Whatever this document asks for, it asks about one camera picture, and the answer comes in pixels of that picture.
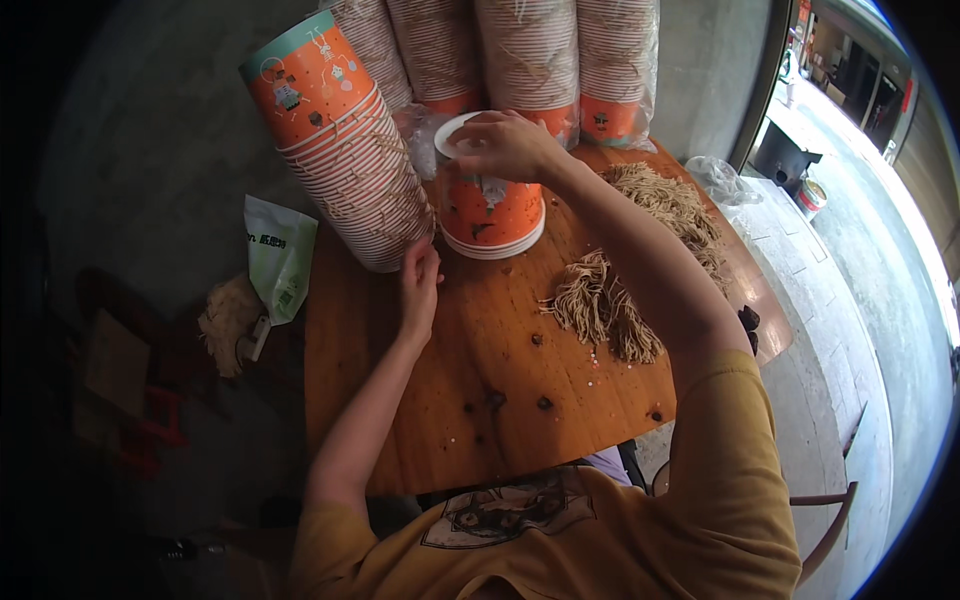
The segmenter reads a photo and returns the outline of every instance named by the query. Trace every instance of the white plastic bag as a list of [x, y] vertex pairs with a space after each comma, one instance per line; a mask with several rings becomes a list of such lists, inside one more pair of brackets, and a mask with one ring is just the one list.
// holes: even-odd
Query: white plastic bag
[[729, 163], [716, 156], [694, 156], [686, 162], [684, 168], [717, 204], [740, 206], [759, 204], [762, 200], [757, 192], [743, 182]]
[[270, 314], [270, 325], [290, 323], [310, 283], [317, 220], [296, 210], [247, 195], [250, 282]]

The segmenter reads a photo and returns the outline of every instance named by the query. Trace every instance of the hand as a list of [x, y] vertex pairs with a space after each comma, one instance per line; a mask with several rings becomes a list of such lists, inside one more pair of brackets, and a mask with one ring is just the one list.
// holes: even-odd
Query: hand
[[463, 175], [492, 175], [502, 180], [547, 183], [571, 160], [550, 135], [543, 121], [533, 123], [514, 110], [489, 110], [469, 119], [447, 141], [473, 143], [469, 156], [451, 160], [446, 168]]
[[403, 323], [398, 339], [423, 350], [433, 332], [433, 317], [437, 313], [437, 284], [444, 280], [438, 273], [440, 255], [424, 235], [403, 255], [400, 267], [400, 297], [403, 303]]

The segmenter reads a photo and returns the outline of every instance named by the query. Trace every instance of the person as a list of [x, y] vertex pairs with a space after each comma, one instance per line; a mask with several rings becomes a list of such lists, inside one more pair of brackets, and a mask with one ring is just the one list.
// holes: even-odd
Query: person
[[560, 466], [454, 496], [384, 540], [364, 490], [431, 335], [440, 258], [419, 240], [400, 273], [396, 341], [309, 470], [290, 571], [298, 598], [786, 598], [800, 576], [774, 419], [750, 343], [683, 242], [512, 111], [451, 135], [456, 174], [538, 182], [599, 240], [666, 347], [677, 393], [669, 493]]

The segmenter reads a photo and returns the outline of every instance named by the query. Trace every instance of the person's left hand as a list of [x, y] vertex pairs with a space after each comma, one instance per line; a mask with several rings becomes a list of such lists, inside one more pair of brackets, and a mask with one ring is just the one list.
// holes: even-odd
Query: person's left hand
[[403, 302], [403, 322], [399, 339], [407, 340], [423, 350], [433, 332], [433, 317], [437, 313], [437, 284], [444, 280], [439, 274], [440, 255], [424, 235], [403, 255], [400, 267], [400, 295]]

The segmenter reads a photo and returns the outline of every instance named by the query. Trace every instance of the stack of paper cups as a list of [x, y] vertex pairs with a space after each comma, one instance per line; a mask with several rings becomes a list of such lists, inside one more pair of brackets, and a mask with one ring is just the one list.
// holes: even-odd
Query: stack of paper cups
[[444, 114], [483, 108], [469, 2], [387, 0], [414, 97]]
[[537, 183], [452, 176], [439, 168], [468, 152], [447, 139], [476, 114], [479, 112], [454, 117], [434, 136], [437, 172], [443, 190], [440, 231], [450, 248], [464, 256], [481, 260], [507, 258], [526, 251], [543, 234], [546, 223], [543, 194]]
[[320, 12], [240, 66], [277, 149], [369, 270], [399, 269], [433, 209], [376, 84]]
[[657, 90], [658, 0], [577, 0], [581, 137], [604, 146], [647, 142]]
[[330, 10], [337, 27], [383, 94], [387, 108], [397, 110], [412, 103], [414, 93], [396, 49], [384, 0], [339, 0]]
[[576, 145], [574, 0], [477, 0], [475, 6], [493, 107], [542, 119], [567, 148]]

